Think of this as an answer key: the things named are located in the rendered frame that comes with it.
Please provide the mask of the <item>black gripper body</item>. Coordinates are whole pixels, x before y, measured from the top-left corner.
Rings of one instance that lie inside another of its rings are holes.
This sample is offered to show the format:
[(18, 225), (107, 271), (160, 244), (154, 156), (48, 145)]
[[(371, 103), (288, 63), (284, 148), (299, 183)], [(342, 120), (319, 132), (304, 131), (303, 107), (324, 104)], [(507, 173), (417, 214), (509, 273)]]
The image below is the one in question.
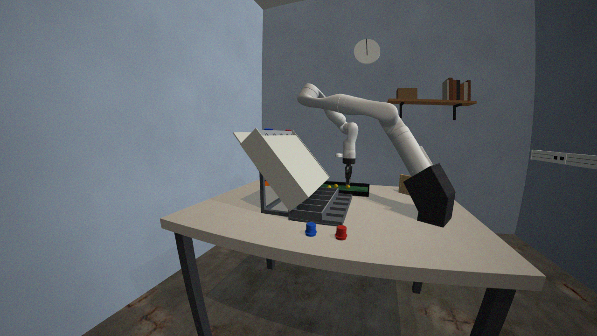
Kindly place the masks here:
[(350, 170), (351, 164), (355, 164), (355, 159), (344, 159), (343, 158), (342, 163), (346, 164), (346, 168), (349, 167), (349, 170)]

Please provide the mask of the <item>red plug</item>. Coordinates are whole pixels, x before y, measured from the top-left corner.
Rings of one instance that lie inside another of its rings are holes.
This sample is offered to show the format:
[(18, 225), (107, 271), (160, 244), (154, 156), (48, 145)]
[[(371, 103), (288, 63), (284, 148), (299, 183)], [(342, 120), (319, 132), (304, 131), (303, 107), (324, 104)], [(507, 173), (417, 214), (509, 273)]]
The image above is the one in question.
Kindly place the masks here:
[(345, 240), (347, 238), (346, 227), (344, 225), (338, 225), (335, 236), (337, 240)]

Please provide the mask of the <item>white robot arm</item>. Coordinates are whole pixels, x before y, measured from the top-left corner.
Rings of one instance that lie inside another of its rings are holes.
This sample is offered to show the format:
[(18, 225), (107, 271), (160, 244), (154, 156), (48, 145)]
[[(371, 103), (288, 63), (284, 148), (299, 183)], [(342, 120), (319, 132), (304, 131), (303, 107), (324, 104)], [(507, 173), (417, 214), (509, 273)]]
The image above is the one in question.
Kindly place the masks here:
[(336, 154), (335, 157), (355, 159), (358, 126), (356, 123), (346, 123), (346, 117), (342, 114), (344, 113), (346, 115), (366, 115), (378, 119), (411, 176), (433, 165), (423, 147), (419, 146), (409, 128), (398, 116), (397, 108), (393, 104), (366, 100), (347, 94), (334, 94), (325, 97), (313, 84), (305, 84), (297, 101), (310, 108), (324, 109), (327, 118), (347, 135), (347, 139), (343, 142), (343, 154)]

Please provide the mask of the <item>open wooden crate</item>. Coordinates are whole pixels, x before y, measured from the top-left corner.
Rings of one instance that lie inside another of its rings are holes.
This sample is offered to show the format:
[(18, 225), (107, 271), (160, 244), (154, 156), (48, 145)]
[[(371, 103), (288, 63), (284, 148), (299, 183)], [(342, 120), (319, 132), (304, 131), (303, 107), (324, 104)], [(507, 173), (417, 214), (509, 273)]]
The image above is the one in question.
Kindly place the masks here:
[(406, 189), (406, 187), (405, 187), (405, 185), (403, 183), (405, 180), (407, 180), (409, 178), (411, 178), (411, 176), (400, 174), (399, 191), (398, 191), (398, 193), (407, 194), (407, 195), (410, 196), (408, 190)]

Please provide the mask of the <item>blue plastic cap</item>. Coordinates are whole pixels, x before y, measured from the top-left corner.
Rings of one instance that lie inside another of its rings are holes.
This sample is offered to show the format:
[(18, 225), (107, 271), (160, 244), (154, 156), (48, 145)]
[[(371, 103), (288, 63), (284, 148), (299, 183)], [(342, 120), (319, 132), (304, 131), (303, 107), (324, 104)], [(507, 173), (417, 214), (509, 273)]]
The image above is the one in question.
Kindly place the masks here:
[(314, 237), (314, 236), (316, 236), (316, 224), (315, 223), (306, 223), (305, 234), (308, 237)]

